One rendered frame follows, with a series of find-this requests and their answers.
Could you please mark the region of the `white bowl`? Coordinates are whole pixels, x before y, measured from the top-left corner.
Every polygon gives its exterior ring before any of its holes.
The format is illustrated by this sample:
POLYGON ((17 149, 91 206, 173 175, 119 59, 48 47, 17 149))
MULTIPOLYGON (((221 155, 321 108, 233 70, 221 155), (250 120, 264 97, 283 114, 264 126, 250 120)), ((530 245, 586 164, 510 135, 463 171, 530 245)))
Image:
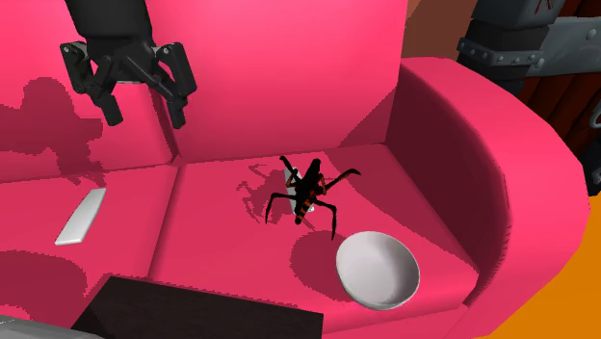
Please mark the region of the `white bowl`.
POLYGON ((413 253, 396 238, 377 231, 357 232, 336 251, 336 272, 358 304, 387 311, 407 303, 421 283, 413 253))

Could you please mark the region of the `white flat remote control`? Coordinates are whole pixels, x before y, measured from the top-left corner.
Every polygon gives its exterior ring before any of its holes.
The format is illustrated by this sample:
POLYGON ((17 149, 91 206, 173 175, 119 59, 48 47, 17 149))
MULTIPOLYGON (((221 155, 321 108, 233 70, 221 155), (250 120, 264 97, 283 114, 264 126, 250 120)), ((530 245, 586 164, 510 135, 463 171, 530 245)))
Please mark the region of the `white flat remote control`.
POLYGON ((98 214, 106 192, 106 188, 98 188, 87 193, 56 238, 55 245, 57 247, 83 242, 98 214))

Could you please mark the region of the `black orange-striped insect toy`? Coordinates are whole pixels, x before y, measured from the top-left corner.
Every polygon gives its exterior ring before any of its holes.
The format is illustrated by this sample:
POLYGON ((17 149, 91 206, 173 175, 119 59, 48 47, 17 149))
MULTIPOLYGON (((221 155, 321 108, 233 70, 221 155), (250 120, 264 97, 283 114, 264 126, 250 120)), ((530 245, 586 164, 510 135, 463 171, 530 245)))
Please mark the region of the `black orange-striped insect toy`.
MULTIPOLYGON (((293 167, 285 156, 280 156, 279 160, 283 162, 286 169, 292 170, 293 167)), ((334 185, 352 174, 360 175, 361 172, 357 169, 347 169, 331 182, 327 183, 325 176, 321 173, 321 160, 319 158, 314 158, 302 179, 296 184, 293 184, 293 187, 296 188, 296 194, 294 196, 282 193, 271 194, 266 207, 265 222, 268 221, 273 202, 276 198, 286 198, 288 200, 294 198, 297 202, 296 212, 294 214, 295 224, 302 223, 311 206, 317 205, 326 207, 332 213, 331 238, 334 238, 337 230, 337 207, 333 204, 319 200, 319 196, 326 196, 328 191, 334 185)))

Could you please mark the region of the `small white rectangular object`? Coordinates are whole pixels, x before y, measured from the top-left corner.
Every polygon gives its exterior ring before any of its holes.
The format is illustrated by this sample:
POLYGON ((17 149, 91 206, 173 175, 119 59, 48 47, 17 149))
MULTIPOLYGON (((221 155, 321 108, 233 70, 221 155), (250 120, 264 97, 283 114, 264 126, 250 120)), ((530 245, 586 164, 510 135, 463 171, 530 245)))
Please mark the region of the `small white rectangular object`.
MULTIPOLYGON (((296 184, 298 181, 302 179, 302 176, 299 174, 299 171, 296 167, 293 167, 292 170, 285 169, 285 182, 290 184, 290 187, 286 188, 286 193, 289 196, 294 196, 296 194, 296 188, 293 187, 293 184, 296 184)), ((290 199, 291 211, 293 214, 296 212, 297 202, 294 198, 290 199)))

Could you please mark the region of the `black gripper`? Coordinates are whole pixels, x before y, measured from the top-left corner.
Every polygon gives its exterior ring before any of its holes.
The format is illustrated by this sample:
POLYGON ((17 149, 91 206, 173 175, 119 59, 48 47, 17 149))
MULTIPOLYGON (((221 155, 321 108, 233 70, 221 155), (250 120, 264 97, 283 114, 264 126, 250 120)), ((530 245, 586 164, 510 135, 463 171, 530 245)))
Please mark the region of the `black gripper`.
POLYGON ((181 128, 196 80, 180 42, 156 46, 145 0, 65 0, 81 41, 60 45, 73 90, 101 109, 107 124, 123 122, 117 82, 145 83, 165 100, 181 128))

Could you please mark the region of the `pink sofa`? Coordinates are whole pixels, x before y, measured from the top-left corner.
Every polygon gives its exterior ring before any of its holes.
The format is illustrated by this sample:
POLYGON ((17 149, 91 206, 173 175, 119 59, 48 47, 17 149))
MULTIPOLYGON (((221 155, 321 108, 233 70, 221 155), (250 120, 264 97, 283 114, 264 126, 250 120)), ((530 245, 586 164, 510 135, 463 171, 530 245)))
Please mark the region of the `pink sofa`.
POLYGON ((105 339, 472 339, 554 278, 581 244, 580 162, 513 95, 444 58, 402 55, 407 0, 145 0, 197 89, 165 134, 176 176, 148 273, 112 274, 80 314, 105 339), (285 156, 331 182, 295 224, 285 156), (387 311, 336 272, 351 235, 415 256, 387 311))

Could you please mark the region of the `dark cabinet with metal bands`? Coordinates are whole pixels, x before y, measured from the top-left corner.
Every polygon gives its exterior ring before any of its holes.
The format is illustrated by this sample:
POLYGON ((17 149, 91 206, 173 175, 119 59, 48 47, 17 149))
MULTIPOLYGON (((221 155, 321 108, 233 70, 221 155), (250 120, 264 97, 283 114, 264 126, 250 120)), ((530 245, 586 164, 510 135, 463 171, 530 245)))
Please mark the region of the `dark cabinet with metal bands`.
POLYGON ((549 123, 601 194, 601 0, 478 0, 457 50, 549 123))

